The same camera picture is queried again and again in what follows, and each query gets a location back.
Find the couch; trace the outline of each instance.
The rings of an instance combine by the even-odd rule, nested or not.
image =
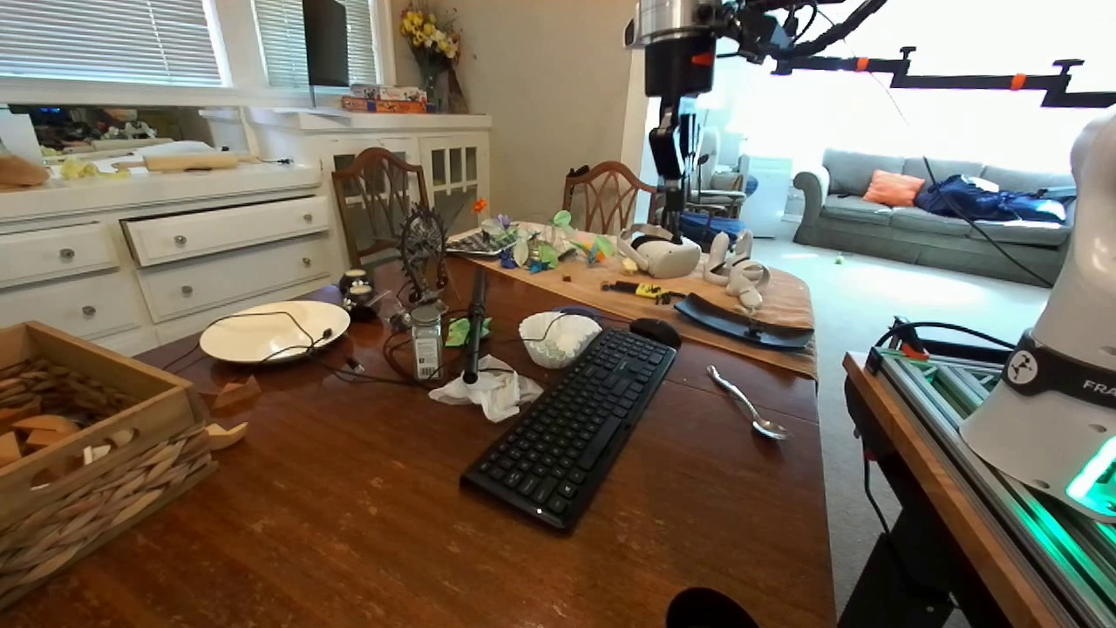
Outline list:
[[[929,213],[913,202],[869,202],[865,192],[875,170],[907,173],[920,181],[949,181],[953,173],[961,173],[994,181],[1004,192],[1061,187],[1066,200],[1066,221],[961,221]],[[799,245],[862,251],[957,271],[979,271],[1014,284],[1053,284],[1065,265],[1075,228],[1072,170],[1014,170],[979,162],[926,162],[905,152],[828,150],[820,166],[806,166],[796,173],[796,187],[804,192],[804,223],[796,229]]]

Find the pillow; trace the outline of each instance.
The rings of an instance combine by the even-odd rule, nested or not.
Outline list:
[[[865,202],[880,205],[913,205],[913,195],[920,192],[926,179],[900,173],[900,170],[871,170],[871,181],[865,187]]]

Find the wall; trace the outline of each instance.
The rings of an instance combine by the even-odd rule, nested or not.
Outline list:
[[[465,39],[457,68],[469,110],[484,110],[495,124],[493,210],[543,221],[563,202],[568,166],[633,152],[629,66],[638,59],[620,43],[633,0],[441,0],[436,7]],[[398,39],[398,82],[414,78],[414,59]]]

